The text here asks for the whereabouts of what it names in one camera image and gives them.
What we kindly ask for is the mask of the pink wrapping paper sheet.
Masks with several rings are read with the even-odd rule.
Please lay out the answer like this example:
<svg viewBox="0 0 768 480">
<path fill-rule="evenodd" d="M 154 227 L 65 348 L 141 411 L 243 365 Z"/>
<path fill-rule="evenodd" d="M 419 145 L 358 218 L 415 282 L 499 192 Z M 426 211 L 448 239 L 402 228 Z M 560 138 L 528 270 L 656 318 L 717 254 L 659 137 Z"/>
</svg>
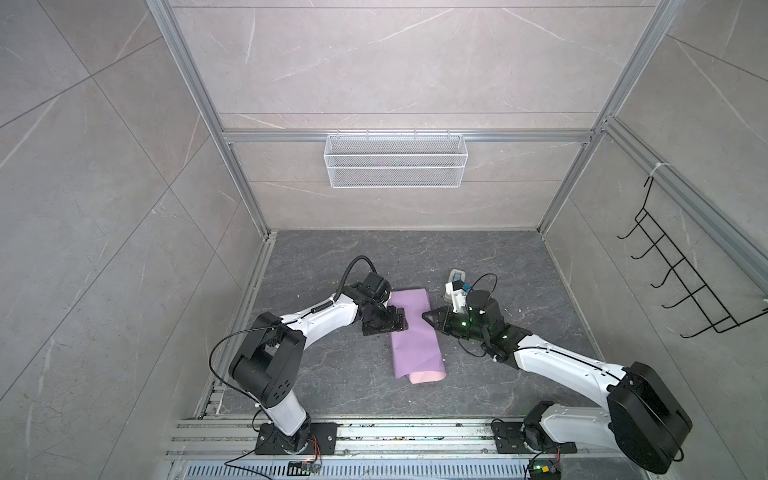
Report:
<svg viewBox="0 0 768 480">
<path fill-rule="evenodd" d="M 389 303 L 404 310 L 408 327 L 390 335 L 394 376 L 407 377 L 411 384 L 438 382 L 446 378 L 442 352 L 434 328 L 422 315 L 431 310 L 425 289 L 395 291 Z"/>
</svg>

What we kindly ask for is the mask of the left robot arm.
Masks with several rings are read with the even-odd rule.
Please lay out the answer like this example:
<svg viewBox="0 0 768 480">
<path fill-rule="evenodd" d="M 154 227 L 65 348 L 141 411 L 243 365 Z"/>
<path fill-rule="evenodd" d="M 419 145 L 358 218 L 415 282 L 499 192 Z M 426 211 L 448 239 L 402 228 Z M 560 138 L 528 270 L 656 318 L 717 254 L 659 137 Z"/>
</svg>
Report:
<svg viewBox="0 0 768 480">
<path fill-rule="evenodd" d="M 389 282 L 371 272 L 304 310 L 259 315 L 229 365 L 229 376 L 255 399 L 279 435 L 304 444 L 311 420 L 294 385 L 305 349 L 354 323 L 365 336 L 406 330 L 404 310 L 388 304 L 391 293 Z"/>
</svg>

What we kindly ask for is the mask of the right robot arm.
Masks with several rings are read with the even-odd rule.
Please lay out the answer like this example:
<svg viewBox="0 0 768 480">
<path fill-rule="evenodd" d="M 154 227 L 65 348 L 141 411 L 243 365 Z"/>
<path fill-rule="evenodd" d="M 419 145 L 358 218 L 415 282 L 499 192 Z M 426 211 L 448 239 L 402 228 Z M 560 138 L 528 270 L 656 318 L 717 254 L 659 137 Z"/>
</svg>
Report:
<svg viewBox="0 0 768 480">
<path fill-rule="evenodd" d="M 528 450 L 555 453 L 567 444 L 598 446 L 619 451 L 655 474 L 684 460 L 683 443 L 693 422 L 653 368 L 641 362 L 606 363 L 557 346 L 507 322 L 488 291 L 459 295 L 462 306 L 440 307 L 423 319 L 444 335 L 479 342 L 496 363 L 545 377 L 593 403 L 537 404 L 520 426 Z"/>
</svg>

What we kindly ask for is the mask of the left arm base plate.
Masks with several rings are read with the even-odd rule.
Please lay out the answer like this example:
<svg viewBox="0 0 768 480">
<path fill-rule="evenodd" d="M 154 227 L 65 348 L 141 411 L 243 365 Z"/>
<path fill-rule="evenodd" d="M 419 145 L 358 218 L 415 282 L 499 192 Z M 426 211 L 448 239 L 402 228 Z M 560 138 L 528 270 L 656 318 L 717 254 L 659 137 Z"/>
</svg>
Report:
<svg viewBox="0 0 768 480">
<path fill-rule="evenodd" d="M 318 450 L 322 456 L 335 452 L 339 425 L 337 423 L 305 422 L 296 433 L 287 435 L 272 424 L 259 427 L 255 446 L 256 455 L 314 455 Z"/>
</svg>

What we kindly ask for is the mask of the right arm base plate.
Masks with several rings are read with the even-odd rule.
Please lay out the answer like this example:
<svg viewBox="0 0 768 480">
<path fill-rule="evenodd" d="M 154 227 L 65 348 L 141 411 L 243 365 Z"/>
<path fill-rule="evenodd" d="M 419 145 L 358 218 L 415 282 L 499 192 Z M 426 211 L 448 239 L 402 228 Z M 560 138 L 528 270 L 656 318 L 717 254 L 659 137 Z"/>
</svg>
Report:
<svg viewBox="0 0 768 480">
<path fill-rule="evenodd" d="M 540 427 L 524 422 L 493 419 L 490 423 L 496 449 L 499 454 L 573 454 L 577 446 L 573 442 L 557 443 Z"/>
</svg>

